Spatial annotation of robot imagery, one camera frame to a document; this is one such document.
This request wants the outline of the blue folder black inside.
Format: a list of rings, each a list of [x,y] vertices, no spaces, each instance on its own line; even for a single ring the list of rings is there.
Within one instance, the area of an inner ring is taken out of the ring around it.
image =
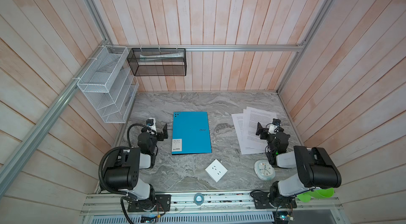
[[[208,114],[177,111],[173,113],[173,155],[211,153]]]

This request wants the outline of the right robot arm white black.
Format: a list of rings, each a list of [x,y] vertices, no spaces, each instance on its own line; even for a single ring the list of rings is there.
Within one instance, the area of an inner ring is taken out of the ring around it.
[[[294,206],[300,194],[340,187],[340,172],[324,148],[294,146],[293,151],[287,151],[290,135],[284,132],[279,119],[264,127],[258,122],[255,134],[267,142],[266,160],[256,162],[258,176],[274,178],[275,168],[297,170],[295,175],[272,184],[267,194],[269,205]]]

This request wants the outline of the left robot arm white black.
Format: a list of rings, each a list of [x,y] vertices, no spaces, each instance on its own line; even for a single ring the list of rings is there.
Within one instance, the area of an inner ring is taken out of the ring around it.
[[[162,132],[157,132],[152,120],[146,125],[132,124],[127,130],[127,136],[133,127],[142,127],[137,138],[137,146],[118,146],[110,149],[102,157],[99,168],[99,186],[113,194],[122,196],[131,206],[137,206],[143,211],[156,210],[159,206],[153,185],[145,183],[140,178],[140,170],[152,169],[158,155],[159,141],[168,138],[167,125]]]

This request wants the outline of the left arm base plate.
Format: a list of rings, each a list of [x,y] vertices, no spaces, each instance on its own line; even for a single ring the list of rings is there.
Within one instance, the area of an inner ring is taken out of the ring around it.
[[[129,203],[128,212],[168,212],[171,206],[170,194],[151,195],[148,199]]]

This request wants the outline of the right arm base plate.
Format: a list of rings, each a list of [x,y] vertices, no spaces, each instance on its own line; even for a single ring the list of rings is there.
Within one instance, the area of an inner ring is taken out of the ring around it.
[[[297,204],[295,197],[283,197],[271,192],[254,190],[250,192],[256,209],[287,208],[295,209]]]

